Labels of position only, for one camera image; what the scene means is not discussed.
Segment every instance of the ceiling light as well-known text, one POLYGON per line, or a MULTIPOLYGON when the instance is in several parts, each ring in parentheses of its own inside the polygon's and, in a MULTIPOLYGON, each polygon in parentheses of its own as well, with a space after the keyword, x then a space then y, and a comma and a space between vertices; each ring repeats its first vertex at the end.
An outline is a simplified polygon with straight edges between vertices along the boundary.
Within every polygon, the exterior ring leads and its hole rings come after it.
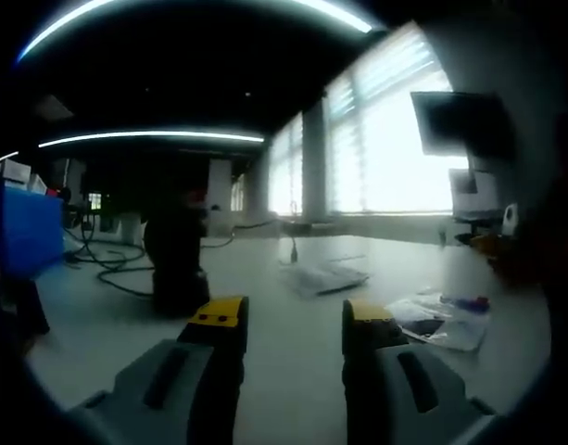
POLYGON ((254 144, 261 144, 262 137, 243 136, 240 134, 226 134, 226 133, 203 133, 203 132, 166 132, 166 131, 147 131, 147 132, 115 132, 115 133, 96 133, 84 134, 82 136, 67 137, 65 139, 57 139, 56 141, 45 142, 40 144, 40 148, 46 146, 57 146, 59 144, 68 144, 71 142, 89 141, 92 139, 108 139, 113 137, 184 137, 192 139, 225 139, 232 141, 251 142, 254 144))
POLYGON ((10 153, 10 154, 8 154, 8 155, 2 156, 2 157, 0 158, 0 162, 1 162, 2 160, 11 158, 12 156, 16 156, 18 153, 19 153, 18 151, 15 151, 14 153, 10 153))
POLYGON ((51 35, 55 31, 57 31, 62 26, 67 25, 68 23, 75 20, 79 16, 82 16, 83 14, 90 12, 93 9, 96 9, 99 6, 106 5, 107 3, 111 3, 111 2, 114 2, 114 1, 116 1, 116 0, 92 0, 91 2, 88 2, 85 5, 82 5, 78 8, 76 8, 76 9, 74 9, 69 14, 66 14, 61 19, 59 19, 58 21, 53 23, 51 26, 49 26, 46 30, 41 32, 38 36, 36 36, 36 38, 34 40, 32 40, 28 44, 28 46, 26 46, 22 50, 22 52, 18 56, 18 62, 20 62, 24 56, 26 56, 28 53, 30 53, 34 49, 35 46, 37 46, 40 42, 42 42, 49 35, 51 35))
POLYGON ((344 9, 331 5, 330 3, 325 2, 324 0, 290 0, 294 3, 299 3, 304 6, 311 7, 312 9, 316 9, 317 11, 322 12, 334 19, 338 19, 343 21, 344 23, 348 24, 349 26, 354 27, 358 31, 361 32, 370 32, 372 30, 372 26, 366 23, 364 20, 359 19, 358 17, 350 14, 349 12, 345 11, 344 9))
MULTIPOLYGON (((100 6, 104 6, 108 3, 112 3, 118 0, 92 0, 85 5, 82 5, 70 13, 63 16, 61 19, 57 20, 51 26, 49 26, 46 30, 41 32, 37 35, 19 54, 17 62, 20 62, 28 53, 30 53, 38 44, 40 44, 43 40, 48 38, 51 34, 58 31, 62 26, 67 25, 71 21, 74 21, 80 16, 96 9, 100 6)), ((345 11, 344 9, 331 5, 330 3, 325 2, 324 0, 289 0, 294 3, 298 3, 307 7, 311 7, 312 9, 316 9, 317 11, 322 12, 334 19, 341 20, 352 26, 353 28, 357 29, 361 32, 370 32, 372 30, 372 26, 366 23, 364 20, 359 19, 358 17, 350 14, 349 12, 345 11)))

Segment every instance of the blue container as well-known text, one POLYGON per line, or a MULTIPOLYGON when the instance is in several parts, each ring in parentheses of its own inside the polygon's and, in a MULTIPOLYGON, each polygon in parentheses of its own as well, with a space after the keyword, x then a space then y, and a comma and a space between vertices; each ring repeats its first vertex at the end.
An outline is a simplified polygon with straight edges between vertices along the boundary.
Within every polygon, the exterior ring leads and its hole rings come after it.
POLYGON ((5 187, 0 180, 0 267, 31 278, 63 257, 61 199, 5 187))

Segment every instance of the plastic bag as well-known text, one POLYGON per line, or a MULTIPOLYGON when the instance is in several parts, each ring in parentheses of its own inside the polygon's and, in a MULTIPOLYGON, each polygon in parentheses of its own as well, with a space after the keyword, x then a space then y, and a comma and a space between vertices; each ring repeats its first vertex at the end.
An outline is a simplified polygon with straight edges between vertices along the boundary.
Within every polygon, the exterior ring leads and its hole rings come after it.
POLYGON ((283 268, 285 281, 298 294, 313 297, 362 285, 368 274, 326 262, 316 265, 292 264, 283 268))
POLYGON ((489 322, 489 301, 481 297, 457 299, 435 292, 401 299, 386 308, 406 335, 453 350, 477 349, 489 322))

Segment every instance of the computer monitor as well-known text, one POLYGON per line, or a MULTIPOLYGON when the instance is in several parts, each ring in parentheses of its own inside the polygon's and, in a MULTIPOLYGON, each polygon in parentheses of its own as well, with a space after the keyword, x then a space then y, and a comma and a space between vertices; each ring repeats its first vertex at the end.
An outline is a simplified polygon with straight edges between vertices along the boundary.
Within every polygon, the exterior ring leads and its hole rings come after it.
POLYGON ((510 120, 492 95, 450 92, 411 93, 423 152, 512 160, 515 156, 510 120))

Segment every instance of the cable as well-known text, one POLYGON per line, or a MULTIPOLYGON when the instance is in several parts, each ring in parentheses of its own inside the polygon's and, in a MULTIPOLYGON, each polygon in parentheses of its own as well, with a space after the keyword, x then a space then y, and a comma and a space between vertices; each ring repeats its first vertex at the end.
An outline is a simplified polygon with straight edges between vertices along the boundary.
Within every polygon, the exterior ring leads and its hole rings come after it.
POLYGON ((114 271, 102 271, 96 276, 96 278, 109 286, 113 286, 118 290, 122 290, 123 292, 127 292, 128 294, 132 294, 137 299, 149 301, 150 297, 152 297, 152 294, 148 292, 141 292, 139 290, 129 289, 128 287, 118 285, 117 283, 107 280, 105 276, 110 275, 112 273, 127 273, 127 272, 140 272, 140 271, 153 271, 153 270, 154 266, 146 266, 146 267, 132 267, 129 269, 118 269, 114 271))
POLYGON ((201 248, 225 248, 226 246, 228 246, 229 244, 232 244, 234 242, 235 239, 235 234, 234 234, 234 230, 236 229, 240 229, 240 230, 248 230, 248 229, 256 229, 258 227, 263 227, 265 225, 269 225, 269 224, 273 224, 273 223, 277 223, 279 220, 269 220, 266 222, 260 222, 258 224, 250 224, 250 225, 235 225, 230 233, 230 238, 228 239, 228 241, 222 243, 222 244, 218 244, 215 246, 212 245, 201 245, 201 248))
MULTIPOLYGON (((89 216, 89 213, 86 212, 83 216, 86 217, 86 219, 89 216)), ((141 272, 141 271, 153 271, 154 270, 154 266, 145 266, 145 267, 132 267, 132 268, 126 268, 125 265, 129 262, 132 261, 137 261, 142 259, 145 256, 145 251, 142 247, 140 246, 136 246, 136 245, 130 245, 130 244, 125 244, 125 243, 119 243, 119 242, 113 242, 113 241, 102 241, 102 240, 93 240, 94 238, 94 233, 95 233, 95 219, 93 218, 93 222, 92 222, 92 230, 90 233, 89 237, 86 237, 86 233, 85 233, 85 228, 84 228, 84 221, 83 221, 83 216, 82 216, 82 220, 80 222, 80 227, 81 227, 81 232, 82 232, 82 239, 80 239, 79 237, 77 237, 74 233, 70 232, 69 230, 65 229, 64 230, 73 238, 75 238, 76 240, 83 242, 83 246, 73 252, 67 252, 65 254, 66 257, 66 262, 67 263, 72 263, 72 262, 88 262, 88 263, 94 263, 97 264, 101 267, 103 267, 105 270, 101 271, 100 273, 98 273, 96 275, 96 279, 98 279, 99 281, 101 281, 102 283, 105 283, 106 285, 109 286, 113 286, 118 290, 121 290, 123 292, 126 292, 128 294, 131 294, 134 298, 136 299, 141 299, 141 300, 145 300, 145 301, 149 301, 151 297, 153 297, 153 294, 148 293, 148 292, 141 292, 138 290, 134 290, 134 289, 129 289, 128 287, 124 287, 121 285, 118 285, 117 283, 114 283, 113 281, 110 281, 107 279, 107 277, 109 275, 115 274, 115 273, 129 273, 129 272, 141 272), (96 257, 96 255, 93 253, 93 251, 90 249, 90 245, 92 243, 101 243, 101 244, 110 244, 110 245, 115 245, 115 246, 124 246, 124 247, 130 247, 130 248, 138 248, 140 250, 140 252, 131 258, 127 258, 125 256, 124 253, 119 252, 117 250, 109 250, 109 253, 113 253, 116 255, 120 255, 122 256, 122 258, 117 259, 117 260, 100 260, 96 257), (83 251, 86 251, 88 253, 88 255, 91 257, 91 259, 86 259, 84 257, 80 257, 79 254, 82 253, 83 251)), ((255 229, 258 227, 263 227, 265 225, 269 225, 272 223, 276 223, 279 220, 269 220, 266 222, 260 222, 257 224, 250 224, 250 225, 235 225, 233 227, 233 230, 230 233, 230 238, 225 241, 222 244, 218 244, 218 245, 202 245, 201 248, 224 248, 226 246, 228 246, 229 244, 232 244, 234 242, 235 239, 235 233, 234 230, 235 229, 241 229, 241 230, 249 230, 249 229, 255 229)), ((294 239, 293 236, 291 236, 292 238, 292 242, 294 244, 294 247, 292 249, 292 255, 291 255, 291 262, 297 262, 297 246, 296 246, 296 240, 294 239)))
POLYGON ((351 260, 360 260, 362 258, 366 258, 366 255, 356 255, 355 257, 343 257, 343 258, 334 258, 329 260, 329 262, 341 262, 341 261, 351 261, 351 260))
POLYGON ((228 239, 228 241, 222 243, 222 244, 217 244, 217 245, 201 245, 201 248, 225 248, 226 246, 228 246, 229 244, 232 244, 234 242, 234 230, 232 230, 232 232, 230 233, 230 238, 228 239))
POLYGON ((114 283, 114 282, 108 280, 107 278, 105 278, 107 275, 111 275, 113 273, 127 273, 127 272, 154 270, 153 266, 125 268, 125 265, 127 263, 140 260, 145 256, 145 251, 141 246, 136 246, 136 245, 132 245, 132 244, 125 244, 125 243, 120 243, 120 242, 114 242, 114 241, 93 240, 94 232, 95 232, 95 222, 93 222, 93 224, 92 224, 92 231, 91 231, 90 236, 86 237, 83 219, 81 221, 82 240, 80 240, 79 237, 77 237, 75 234, 73 234, 69 230, 67 230, 67 229, 64 229, 64 230, 66 230, 66 232, 68 234, 70 234, 72 237, 74 237, 75 239, 83 242, 83 246, 81 248, 79 248, 78 250, 76 250, 74 252, 68 252, 66 254, 66 261, 67 262, 95 263, 95 264, 105 268, 104 271, 101 271, 100 273, 98 273, 96 275, 96 278, 99 281, 101 281, 102 283, 105 283, 106 285, 110 285, 110 286, 113 286, 113 287, 115 287, 119 290, 122 290, 123 292, 131 294, 132 296, 134 296, 137 299, 144 299, 146 301, 150 300, 150 298, 153 296, 151 293, 141 292, 141 291, 134 290, 134 289, 129 289, 128 287, 118 285, 117 283, 114 283), (108 253, 120 255, 122 258, 117 259, 117 260, 100 260, 96 257, 96 255, 90 249, 90 245, 92 243, 110 244, 110 245, 113 245, 113 246, 137 248, 137 249, 139 249, 139 253, 137 255, 135 255, 134 257, 127 258, 123 252, 119 252, 117 250, 109 250, 108 253), (78 256, 78 254, 80 254, 84 249, 86 250, 88 255, 91 257, 91 259, 87 259, 87 258, 83 258, 83 257, 78 256))

